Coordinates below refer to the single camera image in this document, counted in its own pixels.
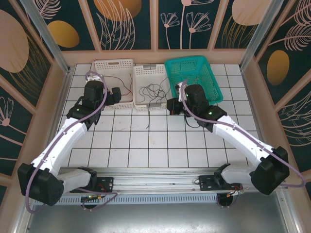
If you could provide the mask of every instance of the purple tube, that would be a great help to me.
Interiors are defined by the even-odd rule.
[[[302,180],[301,184],[285,184],[285,183],[281,183],[280,186],[285,186],[285,187],[292,187],[292,188],[300,188],[300,187],[304,187],[306,185],[306,180],[303,177],[303,175],[293,166],[291,166],[290,164],[286,163],[284,160],[280,159],[279,157],[277,157],[275,154],[273,154],[272,152],[270,152],[269,150],[267,150],[263,145],[261,145],[259,142],[257,142],[255,139],[253,139],[252,137],[250,137],[248,134],[246,134],[243,130],[241,130],[240,128],[235,128],[234,125],[225,123],[225,122],[219,122],[219,121],[215,121],[215,120],[206,120],[203,118],[200,118],[198,116],[196,116],[195,114],[193,114],[190,109],[188,108],[188,106],[186,105],[186,101],[184,98],[184,86],[187,84],[188,80],[184,80],[181,84],[181,100],[183,102],[183,105],[185,107],[185,109],[187,110],[187,112],[194,117],[197,120],[203,121],[203,122],[207,122],[207,123],[212,123],[212,124],[222,124],[222,125],[226,125],[232,129],[235,129],[237,131],[239,131],[240,133],[242,133],[244,136],[246,136],[249,140],[251,140],[253,143],[256,144],[256,146],[258,146],[260,149],[262,149],[264,152],[267,152],[269,155],[273,156],[275,159],[277,159],[278,161],[280,161],[282,164],[286,165],[287,167],[289,167],[291,170],[293,170]]]
[[[40,211],[43,209],[44,205],[45,205],[45,204],[41,205],[40,208],[39,208],[38,210],[35,210],[35,211],[32,210],[32,209],[30,208],[30,205],[29,205],[29,192],[30,192],[30,187],[31,187],[31,184],[33,183],[33,180],[34,180],[34,177],[35,177],[36,173],[39,171],[40,167],[42,166],[43,161],[47,159],[47,157],[49,156],[49,154],[50,154],[50,152],[52,151],[52,149],[55,147],[55,145],[59,142],[59,140],[62,138],[62,136],[63,136],[70,128],[72,128],[74,125],[76,125],[76,124],[78,124],[78,123],[80,123],[80,122],[82,122],[82,121],[84,121],[84,120],[90,118],[90,117],[93,116],[94,114],[96,114],[99,110],[102,109],[102,107],[103,107],[104,104],[105,104],[105,101],[106,101],[106,98],[107,98],[107,85],[106,85],[106,83],[105,83],[104,77],[103,77],[103,75],[101,75],[101,74],[99,74],[99,73],[96,73],[96,72],[93,72],[93,71],[89,71],[89,72],[87,72],[87,73],[85,74],[85,79],[86,79],[86,81],[87,81],[87,76],[88,76],[89,74],[91,74],[91,73],[96,74],[98,77],[101,78],[101,80],[102,80],[102,82],[103,82],[103,84],[104,84],[104,99],[103,99],[101,105],[100,105],[94,112],[92,112],[91,114],[87,115],[86,117],[84,117],[84,118],[82,118],[82,119],[80,119],[80,120],[78,120],[78,121],[72,123],[72,124],[69,125],[67,128],[65,128],[64,132],[63,132],[62,134],[60,134],[60,135],[56,138],[56,140],[53,142],[53,144],[50,146],[50,148],[48,149],[48,151],[46,152],[46,154],[45,154],[44,157],[42,158],[41,162],[40,162],[40,163],[38,164],[38,166],[35,168],[34,172],[32,173],[32,175],[31,175],[31,177],[30,177],[30,179],[29,179],[29,181],[28,181],[27,188],[26,188],[26,195],[25,195],[26,209],[27,209],[28,212],[31,213],[31,214],[35,214],[35,213],[37,213],[37,212],[40,212]]]

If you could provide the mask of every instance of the plant drawing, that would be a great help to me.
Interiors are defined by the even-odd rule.
[[[195,17],[193,18],[193,12],[188,13],[186,15],[187,18],[187,24],[190,32],[190,38],[189,38],[189,49],[191,49],[191,36],[192,33],[198,33],[198,32],[204,32],[207,30],[210,30],[210,24],[208,13],[197,13]]]
[[[168,45],[169,50],[170,50],[171,47],[170,47],[170,43],[169,43],[169,37],[167,34],[167,29],[170,27],[178,26],[180,23],[179,23],[179,20],[176,16],[176,13],[168,13],[167,15],[165,13],[162,13],[160,16],[161,16],[162,23],[165,27],[167,45]]]

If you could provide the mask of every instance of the leaf illustration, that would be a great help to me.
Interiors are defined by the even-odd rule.
[[[42,18],[52,19],[61,8],[59,0],[34,0]]]

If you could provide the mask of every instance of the black wire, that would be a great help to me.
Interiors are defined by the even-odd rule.
[[[197,128],[200,127],[200,126],[198,126],[198,127],[193,127],[193,126],[189,125],[188,122],[187,122],[187,117],[186,117],[186,115],[184,115],[184,117],[185,117],[185,122],[186,122],[186,124],[187,124],[190,128],[197,129]]]

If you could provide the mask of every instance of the white tile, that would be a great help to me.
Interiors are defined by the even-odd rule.
[[[187,131],[186,135],[188,148],[206,148],[203,131]]]
[[[68,167],[69,159],[70,159],[70,154],[71,154],[71,151],[68,153],[68,155],[63,160],[61,167]]]
[[[167,148],[167,132],[149,132],[149,148]]]
[[[186,130],[187,131],[203,131],[204,128],[201,126],[198,127],[199,124],[196,122],[196,120],[193,117],[187,117],[186,120],[187,120],[188,124],[191,126],[190,127],[189,125],[186,124]]]
[[[234,101],[237,115],[252,115],[251,106],[248,101]]]
[[[221,87],[220,91],[223,95],[223,100],[232,100],[232,95],[231,95],[231,91],[230,88],[228,87]]]
[[[225,66],[223,64],[210,64],[210,68],[214,75],[226,75]]]
[[[113,131],[129,131],[131,129],[132,116],[115,116]]]
[[[184,116],[167,116],[168,131],[185,131]]]
[[[118,109],[115,112],[115,115],[131,115],[132,109]]]
[[[226,75],[215,75],[219,87],[229,87],[228,77]]]
[[[86,134],[84,134],[79,141],[73,145],[73,148],[91,148],[93,134],[94,131],[87,131]]]
[[[107,167],[109,149],[92,149],[88,167]]]
[[[168,167],[167,149],[149,149],[148,167]]]
[[[248,131],[248,133],[249,133],[250,135],[252,135],[253,137],[259,139],[259,136],[258,136],[257,131]]]
[[[70,88],[67,100],[77,101],[84,94],[84,88]]]
[[[114,115],[115,110],[106,110],[104,109],[101,113],[101,115]]]
[[[161,110],[151,110],[150,115],[166,115],[168,114],[169,111],[166,109],[161,109]]]
[[[101,116],[95,126],[95,131],[112,131],[113,117],[111,115]]]
[[[217,103],[217,105],[222,108],[224,111],[226,111],[229,115],[235,115],[235,108],[233,101],[222,101],[220,103]]]
[[[188,167],[187,149],[169,149],[169,167]]]
[[[228,75],[230,87],[244,87],[241,75]]]
[[[248,100],[245,88],[231,88],[233,100]]]
[[[214,133],[205,131],[206,148],[225,148],[224,139]]]
[[[110,149],[108,167],[127,167],[129,149]]]
[[[148,131],[131,132],[130,148],[148,148]]]
[[[247,166],[246,157],[238,149],[226,149],[228,163],[238,166]]]
[[[148,115],[148,111],[137,111],[136,108],[133,108],[132,115]]]
[[[83,75],[74,76],[70,87],[83,87],[86,85],[86,79]]]
[[[169,148],[187,148],[185,131],[168,131]]]
[[[149,116],[132,116],[132,131],[147,131]]]
[[[76,102],[77,101],[66,101],[64,111],[63,111],[63,115],[67,115],[70,108],[72,108]]]
[[[85,75],[89,72],[91,64],[77,64],[74,75]]]
[[[253,116],[238,116],[239,125],[246,131],[256,131]]]
[[[208,167],[206,149],[188,149],[189,167]]]
[[[130,132],[112,132],[111,148],[129,148]]]
[[[148,167],[148,149],[130,149],[129,167]]]
[[[239,65],[226,64],[225,69],[226,69],[228,75],[241,75]]]
[[[94,132],[92,148],[110,148],[112,132]]]
[[[208,149],[207,157],[209,167],[220,167],[228,163],[225,149]]]
[[[72,149],[69,167],[87,166],[91,149]]]
[[[150,131],[166,131],[166,116],[150,116]]]

